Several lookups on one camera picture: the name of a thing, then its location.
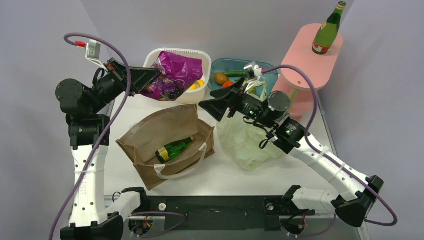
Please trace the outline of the green glass bottle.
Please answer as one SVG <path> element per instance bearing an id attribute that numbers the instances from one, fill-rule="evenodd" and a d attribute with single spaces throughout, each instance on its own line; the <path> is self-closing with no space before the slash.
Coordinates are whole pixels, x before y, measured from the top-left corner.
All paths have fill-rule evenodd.
<path id="1" fill-rule="evenodd" d="M 346 6 L 347 3 L 345 1 L 339 1 L 333 13 L 318 29 L 312 42 L 312 51 L 314 53 L 324 55 L 329 51 L 337 38 L 341 25 L 342 14 Z"/>

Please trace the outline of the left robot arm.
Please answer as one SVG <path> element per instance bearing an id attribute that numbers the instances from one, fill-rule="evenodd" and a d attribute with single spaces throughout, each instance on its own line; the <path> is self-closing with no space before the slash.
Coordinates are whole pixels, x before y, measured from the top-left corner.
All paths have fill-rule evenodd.
<path id="1" fill-rule="evenodd" d="M 61 81 L 55 96 L 65 114 L 74 161 L 75 188 L 68 226 L 62 240 L 120 240 L 124 222 L 132 212 L 149 210 L 142 187 L 124 189 L 110 206 L 105 205 L 105 162 L 110 145 L 110 104 L 122 93 L 139 93 L 159 76 L 154 68 L 129 67 L 110 59 L 88 87 L 76 79 Z"/>

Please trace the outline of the orange fruit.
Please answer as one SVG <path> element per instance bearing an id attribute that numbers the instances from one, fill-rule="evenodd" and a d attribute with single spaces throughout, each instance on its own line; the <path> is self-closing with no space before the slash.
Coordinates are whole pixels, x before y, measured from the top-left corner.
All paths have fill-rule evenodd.
<path id="1" fill-rule="evenodd" d="M 228 88 L 228 87 L 233 86 L 234 84 L 235 84 L 234 82 L 229 80 L 229 81 L 226 81 L 226 82 L 223 83 L 222 88 Z"/>

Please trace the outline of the small green bottle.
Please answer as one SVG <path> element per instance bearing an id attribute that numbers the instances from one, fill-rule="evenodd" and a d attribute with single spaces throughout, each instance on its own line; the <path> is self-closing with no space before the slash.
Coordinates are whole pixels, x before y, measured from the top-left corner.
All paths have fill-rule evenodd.
<path id="1" fill-rule="evenodd" d="M 155 156 L 161 164 L 166 164 L 169 161 L 172 161 L 176 157 L 178 157 L 194 141 L 195 141 L 194 136 L 190 136 L 190 137 L 185 138 L 185 139 L 170 142 L 170 143 L 162 146 L 161 148 L 159 148 L 155 152 Z"/>

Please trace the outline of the brown potato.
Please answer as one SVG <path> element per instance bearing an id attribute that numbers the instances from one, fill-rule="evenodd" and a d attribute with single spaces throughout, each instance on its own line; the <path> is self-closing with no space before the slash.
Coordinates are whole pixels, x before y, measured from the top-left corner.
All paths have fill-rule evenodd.
<path id="1" fill-rule="evenodd" d="M 214 81 L 215 83 L 217 83 L 218 85 L 224 85 L 226 82 L 228 82 L 230 79 L 227 75 L 225 75 L 223 72 L 217 72 L 214 75 Z"/>

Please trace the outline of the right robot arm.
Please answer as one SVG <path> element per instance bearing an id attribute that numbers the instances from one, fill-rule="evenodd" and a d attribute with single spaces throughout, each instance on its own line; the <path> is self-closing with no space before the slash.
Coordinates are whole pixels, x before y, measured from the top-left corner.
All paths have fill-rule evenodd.
<path id="1" fill-rule="evenodd" d="M 261 149 L 268 143 L 275 145 L 333 186 L 333 191 L 329 191 L 293 185 L 282 197 L 282 207 L 288 215 L 328 213 L 352 227 L 362 226 L 384 181 L 348 166 L 290 118 L 287 114 L 290 99 L 284 92 L 274 91 L 265 100 L 258 100 L 237 82 L 212 91 L 211 99 L 201 101 L 199 106 L 217 121 L 224 116 L 231 118 L 236 113 L 242 114 L 247 124 L 265 131 Z"/>

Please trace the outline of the green plastic grocery bag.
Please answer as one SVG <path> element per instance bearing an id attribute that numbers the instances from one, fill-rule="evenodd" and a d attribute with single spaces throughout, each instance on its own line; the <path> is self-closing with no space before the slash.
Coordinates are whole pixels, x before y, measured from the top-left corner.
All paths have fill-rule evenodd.
<path id="1" fill-rule="evenodd" d="M 245 171 L 252 172 L 265 161 L 283 155 L 283 152 L 272 144 L 260 149 L 259 144 L 265 139 L 266 133 L 245 123 L 240 113 L 232 118 L 224 117 L 216 123 L 216 129 L 222 148 Z"/>

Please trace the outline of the teal plastic tray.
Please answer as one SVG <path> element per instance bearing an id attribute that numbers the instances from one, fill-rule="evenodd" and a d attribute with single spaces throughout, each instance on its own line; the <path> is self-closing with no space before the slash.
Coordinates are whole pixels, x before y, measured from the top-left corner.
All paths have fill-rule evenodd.
<path id="1" fill-rule="evenodd" d="M 234 72 L 239 71 L 243 72 L 244 67 L 252 62 L 251 60 L 241 60 L 241 59 L 232 59 L 232 58 L 220 58 L 215 60 L 211 64 L 210 77 L 208 82 L 208 87 L 210 91 L 215 91 L 221 89 L 222 86 L 216 83 L 215 74 L 216 73 L 225 73 L 225 72 Z M 269 72 L 263 75 L 260 78 L 261 82 L 266 82 L 266 93 L 269 95 L 272 92 L 273 87 L 275 86 L 279 77 L 277 70 Z"/>

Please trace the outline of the green cucumber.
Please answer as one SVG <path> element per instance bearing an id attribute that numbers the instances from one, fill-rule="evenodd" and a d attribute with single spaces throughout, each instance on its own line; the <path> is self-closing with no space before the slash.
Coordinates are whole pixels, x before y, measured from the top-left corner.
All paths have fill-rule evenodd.
<path id="1" fill-rule="evenodd" d="M 247 73 L 245 71 L 226 71 L 224 74 L 228 78 L 242 78 L 244 76 L 247 76 Z"/>

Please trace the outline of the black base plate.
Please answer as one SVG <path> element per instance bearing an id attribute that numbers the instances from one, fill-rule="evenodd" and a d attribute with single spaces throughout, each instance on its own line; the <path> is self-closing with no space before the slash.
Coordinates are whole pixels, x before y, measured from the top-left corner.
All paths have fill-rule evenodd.
<path id="1" fill-rule="evenodd" d="M 279 231 L 296 217 L 315 210 L 300 210 L 282 196 L 148 196 L 133 217 L 164 218 L 164 229 L 177 231 Z"/>

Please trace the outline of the brown paper tote bag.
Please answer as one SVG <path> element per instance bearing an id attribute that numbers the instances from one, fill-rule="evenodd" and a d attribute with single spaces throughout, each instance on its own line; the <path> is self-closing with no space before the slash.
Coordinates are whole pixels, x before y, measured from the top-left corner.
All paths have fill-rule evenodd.
<path id="1" fill-rule="evenodd" d="M 132 162 L 147 190 L 167 180 L 191 177 L 199 172 L 206 159 L 215 153 L 215 128 L 198 115 L 196 104 L 159 110 L 129 129 L 116 143 Z M 176 158 L 161 162 L 157 157 L 163 147 L 189 139 Z"/>

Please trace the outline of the purple snack packet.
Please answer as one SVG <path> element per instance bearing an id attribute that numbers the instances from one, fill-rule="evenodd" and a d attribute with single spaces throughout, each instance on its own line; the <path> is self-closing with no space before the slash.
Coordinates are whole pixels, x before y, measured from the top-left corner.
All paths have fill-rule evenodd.
<path id="1" fill-rule="evenodd" d="M 173 102 L 203 76 L 202 60 L 161 51 L 152 68 L 159 76 L 139 94 L 157 101 Z"/>

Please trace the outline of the white plastic basin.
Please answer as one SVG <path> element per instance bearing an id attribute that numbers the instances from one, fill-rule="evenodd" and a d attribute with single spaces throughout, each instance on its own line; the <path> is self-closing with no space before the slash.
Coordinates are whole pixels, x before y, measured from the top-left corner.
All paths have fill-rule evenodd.
<path id="1" fill-rule="evenodd" d="M 194 104 L 202 101 L 210 79 L 212 60 L 199 50 L 158 48 L 146 58 L 145 67 L 159 71 L 139 93 L 162 102 Z"/>

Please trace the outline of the pink three-tier shelf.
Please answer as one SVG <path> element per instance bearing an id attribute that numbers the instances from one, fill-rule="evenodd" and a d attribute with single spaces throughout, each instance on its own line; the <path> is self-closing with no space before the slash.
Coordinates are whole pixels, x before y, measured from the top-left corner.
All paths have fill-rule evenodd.
<path id="1" fill-rule="evenodd" d="M 282 61 L 283 65 L 291 65 L 303 71 L 316 90 L 324 88 L 329 82 L 344 43 L 342 34 L 338 33 L 326 54 L 314 53 L 313 40 L 320 27 L 320 23 L 303 26 Z M 288 113 L 297 121 L 313 108 L 314 99 L 310 87 L 294 70 L 282 69 L 272 90 L 284 92 L 290 97 Z"/>

